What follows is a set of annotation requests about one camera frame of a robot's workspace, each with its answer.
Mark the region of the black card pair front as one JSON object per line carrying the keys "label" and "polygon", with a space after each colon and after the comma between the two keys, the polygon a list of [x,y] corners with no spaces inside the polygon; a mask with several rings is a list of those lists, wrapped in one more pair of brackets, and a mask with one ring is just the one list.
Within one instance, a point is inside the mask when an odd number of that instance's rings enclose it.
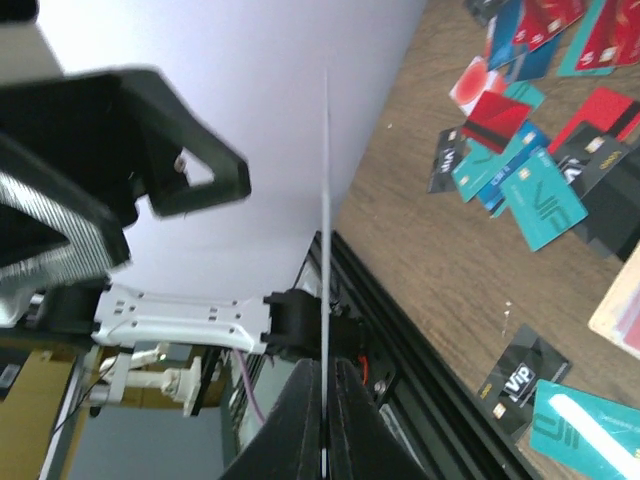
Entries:
{"label": "black card pair front", "polygon": [[528,325],[522,325],[478,390],[485,410],[514,443],[529,428],[538,380],[560,383],[571,361]]}

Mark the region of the red striped back card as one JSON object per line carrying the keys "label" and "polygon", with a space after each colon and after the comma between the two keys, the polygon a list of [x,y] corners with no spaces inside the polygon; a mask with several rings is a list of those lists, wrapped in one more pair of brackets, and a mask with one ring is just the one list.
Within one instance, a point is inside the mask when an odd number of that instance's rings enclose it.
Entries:
{"label": "red striped back card", "polygon": [[461,126],[461,133],[495,153],[502,153],[532,107],[501,94],[485,91]]}

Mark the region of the beige leather card holder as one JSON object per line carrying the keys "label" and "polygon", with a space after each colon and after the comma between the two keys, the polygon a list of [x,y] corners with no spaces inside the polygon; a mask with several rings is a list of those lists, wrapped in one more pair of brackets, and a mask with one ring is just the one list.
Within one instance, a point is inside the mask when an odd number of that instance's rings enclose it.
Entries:
{"label": "beige leather card holder", "polygon": [[594,311],[588,327],[639,359],[639,245]]}

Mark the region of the thin card edge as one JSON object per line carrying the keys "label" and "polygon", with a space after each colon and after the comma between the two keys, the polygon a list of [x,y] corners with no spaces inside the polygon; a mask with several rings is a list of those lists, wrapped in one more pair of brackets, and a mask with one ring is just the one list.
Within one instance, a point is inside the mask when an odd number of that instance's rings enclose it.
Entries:
{"label": "thin card edge", "polygon": [[328,415],[330,352],[330,257],[331,257],[331,142],[330,142],[329,70],[324,70],[323,157],[322,157],[322,224],[321,224],[321,404],[322,417]]}

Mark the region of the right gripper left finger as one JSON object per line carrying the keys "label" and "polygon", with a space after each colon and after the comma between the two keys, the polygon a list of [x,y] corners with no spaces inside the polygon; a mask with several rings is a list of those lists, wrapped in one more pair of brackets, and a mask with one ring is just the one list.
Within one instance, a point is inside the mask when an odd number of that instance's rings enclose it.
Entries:
{"label": "right gripper left finger", "polygon": [[321,477],[321,367],[304,359],[293,369],[266,422],[222,477],[306,480]]}

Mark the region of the teal VIP card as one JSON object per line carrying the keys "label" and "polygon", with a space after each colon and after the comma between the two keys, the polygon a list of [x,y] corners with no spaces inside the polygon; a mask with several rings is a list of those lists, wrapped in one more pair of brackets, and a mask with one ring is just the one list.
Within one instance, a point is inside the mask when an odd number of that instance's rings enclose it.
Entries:
{"label": "teal VIP card", "polygon": [[529,249],[536,252],[587,217],[545,148],[537,147],[500,190]]}

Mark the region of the teal card front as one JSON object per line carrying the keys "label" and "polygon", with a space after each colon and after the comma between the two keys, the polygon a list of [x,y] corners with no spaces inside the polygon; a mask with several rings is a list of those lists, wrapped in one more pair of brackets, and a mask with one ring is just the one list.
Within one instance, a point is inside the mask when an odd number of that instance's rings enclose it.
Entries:
{"label": "teal card front", "polygon": [[591,479],[637,479],[639,410],[540,380],[530,446]]}

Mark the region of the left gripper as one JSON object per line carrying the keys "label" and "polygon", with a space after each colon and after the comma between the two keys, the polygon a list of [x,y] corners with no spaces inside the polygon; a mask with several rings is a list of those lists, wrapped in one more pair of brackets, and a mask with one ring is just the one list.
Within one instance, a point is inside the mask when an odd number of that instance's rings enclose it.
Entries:
{"label": "left gripper", "polygon": [[[191,184],[188,151],[213,174]],[[160,217],[251,194],[246,160],[150,68],[12,82],[1,88],[1,292],[99,278],[130,259],[135,176]]]}

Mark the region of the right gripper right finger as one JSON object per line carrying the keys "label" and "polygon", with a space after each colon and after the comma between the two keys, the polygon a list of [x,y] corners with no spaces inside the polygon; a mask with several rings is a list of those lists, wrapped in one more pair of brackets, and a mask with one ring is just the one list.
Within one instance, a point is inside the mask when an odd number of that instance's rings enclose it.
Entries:
{"label": "right gripper right finger", "polygon": [[331,479],[427,477],[387,428],[358,371],[343,359],[329,366],[328,429]]}

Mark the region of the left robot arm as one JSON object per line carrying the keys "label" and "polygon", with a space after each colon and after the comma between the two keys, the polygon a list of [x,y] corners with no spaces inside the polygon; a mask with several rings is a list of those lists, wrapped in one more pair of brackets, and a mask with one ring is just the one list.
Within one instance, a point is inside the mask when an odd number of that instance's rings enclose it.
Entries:
{"label": "left robot arm", "polygon": [[303,291],[227,301],[173,299],[112,284],[125,230],[147,198],[161,218],[246,199],[246,160],[153,69],[27,80],[1,89],[1,325],[23,333],[35,294],[48,339],[329,355],[326,297]]}

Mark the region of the black front frame rail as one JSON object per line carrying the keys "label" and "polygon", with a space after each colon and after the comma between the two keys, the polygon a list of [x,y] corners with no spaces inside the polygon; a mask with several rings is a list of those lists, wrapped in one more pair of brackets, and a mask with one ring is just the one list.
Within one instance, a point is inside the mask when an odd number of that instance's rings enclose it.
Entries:
{"label": "black front frame rail", "polygon": [[331,361],[355,367],[425,479],[538,478],[346,241],[331,240]]}

